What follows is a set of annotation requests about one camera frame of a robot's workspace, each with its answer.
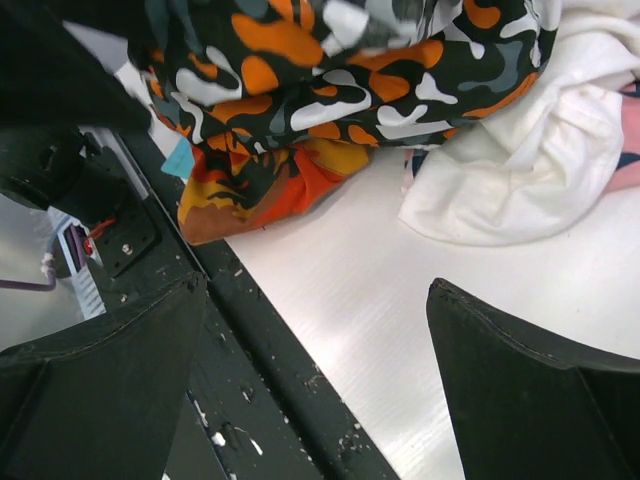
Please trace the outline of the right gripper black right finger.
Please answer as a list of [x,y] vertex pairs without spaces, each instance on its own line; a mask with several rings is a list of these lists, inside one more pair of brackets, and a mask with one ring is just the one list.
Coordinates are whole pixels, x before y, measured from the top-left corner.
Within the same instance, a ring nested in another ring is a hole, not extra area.
[[468,479],[636,479],[639,362],[435,280],[426,316]]

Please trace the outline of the camouflage orange black cloth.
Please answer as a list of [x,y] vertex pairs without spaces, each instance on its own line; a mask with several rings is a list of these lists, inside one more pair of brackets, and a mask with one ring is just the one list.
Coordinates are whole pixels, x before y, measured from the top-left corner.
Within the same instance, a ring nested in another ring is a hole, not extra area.
[[149,1],[160,39],[128,55],[151,105],[201,148],[310,138],[435,144],[524,95],[557,1]]

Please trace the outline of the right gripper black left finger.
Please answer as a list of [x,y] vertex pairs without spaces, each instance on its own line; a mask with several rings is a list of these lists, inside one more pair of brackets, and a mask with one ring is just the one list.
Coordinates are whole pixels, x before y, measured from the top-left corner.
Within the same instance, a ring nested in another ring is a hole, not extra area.
[[1,353],[4,479],[159,479],[203,325],[192,272]]

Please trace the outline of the light blue cloth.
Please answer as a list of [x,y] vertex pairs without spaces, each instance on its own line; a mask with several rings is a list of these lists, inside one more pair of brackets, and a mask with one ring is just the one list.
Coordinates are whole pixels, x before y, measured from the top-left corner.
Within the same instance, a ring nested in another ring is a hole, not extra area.
[[195,158],[191,144],[188,140],[181,139],[161,165],[161,171],[167,175],[186,181],[194,166]]

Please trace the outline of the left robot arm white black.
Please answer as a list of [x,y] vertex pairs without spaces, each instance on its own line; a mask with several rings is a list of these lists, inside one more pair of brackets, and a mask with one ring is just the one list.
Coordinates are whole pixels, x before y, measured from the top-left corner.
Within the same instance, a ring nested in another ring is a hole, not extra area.
[[127,182],[101,167],[89,128],[145,132],[149,111],[69,33],[43,1],[1,4],[1,193],[54,207],[88,226],[130,203]]

